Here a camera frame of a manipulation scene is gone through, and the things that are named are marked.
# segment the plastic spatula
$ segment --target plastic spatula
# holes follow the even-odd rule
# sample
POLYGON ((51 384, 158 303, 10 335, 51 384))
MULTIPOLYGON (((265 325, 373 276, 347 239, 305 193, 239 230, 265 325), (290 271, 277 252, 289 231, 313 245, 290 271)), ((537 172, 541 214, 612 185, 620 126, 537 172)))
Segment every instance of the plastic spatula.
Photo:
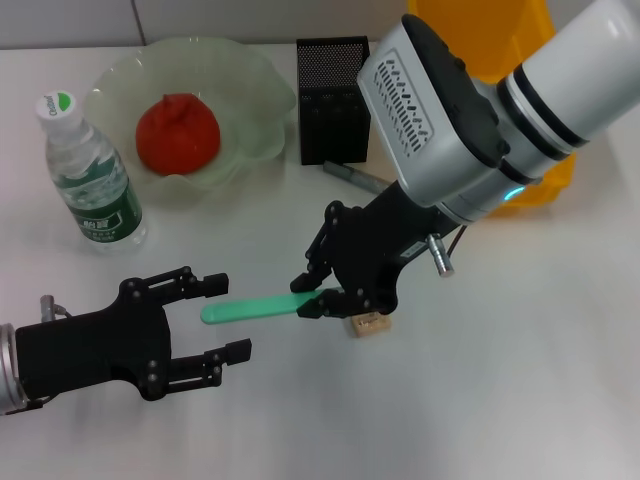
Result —
POLYGON ((200 312, 200 319, 207 325, 219 323, 239 322, 253 318, 274 317, 286 315, 295 311, 312 298, 317 297, 323 290, 305 293, 290 293, 275 297, 254 298, 237 302, 216 303, 207 305, 200 312))

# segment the black mesh pen holder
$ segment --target black mesh pen holder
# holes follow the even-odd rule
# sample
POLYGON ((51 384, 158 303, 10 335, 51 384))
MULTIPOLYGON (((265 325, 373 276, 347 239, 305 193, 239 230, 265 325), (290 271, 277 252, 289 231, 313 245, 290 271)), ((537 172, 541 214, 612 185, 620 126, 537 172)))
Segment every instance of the black mesh pen holder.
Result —
POLYGON ((356 78, 367 37, 304 39, 298 46, 298 121, 303 165, 364 162, 371 116, 356 78))

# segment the orange container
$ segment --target orange container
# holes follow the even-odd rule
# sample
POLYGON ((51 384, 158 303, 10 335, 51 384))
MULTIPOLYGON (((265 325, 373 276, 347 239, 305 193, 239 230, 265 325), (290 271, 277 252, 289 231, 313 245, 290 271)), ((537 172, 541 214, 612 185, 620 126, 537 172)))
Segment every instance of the orange container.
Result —
MULTIPOLYGON (((419 16, 467 64, 470 75, 497 83, 544 45, 555 30, 544 0, 408 0, 419 16)), ((571 183, 575 154, 530 185, 509 207, 550 203, 571 183)))

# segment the green glass bowl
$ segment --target green glass bowl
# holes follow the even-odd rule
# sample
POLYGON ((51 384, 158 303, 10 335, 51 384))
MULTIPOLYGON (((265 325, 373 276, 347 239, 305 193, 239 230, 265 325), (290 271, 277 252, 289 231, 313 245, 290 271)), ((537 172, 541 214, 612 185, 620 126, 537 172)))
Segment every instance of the green glass bowl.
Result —
POLYGON ((142 47, 109 68, 84 99, 87 120, 114 143, 136 183, 183 181, 211 190, 284 148, 284 122, 295 94, 271 62, 250 46, 189 37, 142 47), (214 113, 221 148, 215 161, 188 175, 163 177, 138 157, 135 130, 164 94, 193 93, 214 113))

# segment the plastic bottle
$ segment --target plastic bottle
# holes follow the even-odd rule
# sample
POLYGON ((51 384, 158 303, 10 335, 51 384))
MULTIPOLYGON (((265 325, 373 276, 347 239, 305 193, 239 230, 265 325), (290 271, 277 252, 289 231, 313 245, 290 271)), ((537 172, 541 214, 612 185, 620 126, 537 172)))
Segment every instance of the plastic bottle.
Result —
POLYGON ((109 139, 84 120, 68 92, 41 97, 36 114, 47 134, 49 175, 89 243, 104 253, 140 245, 147 234, 142 209, 109 139))

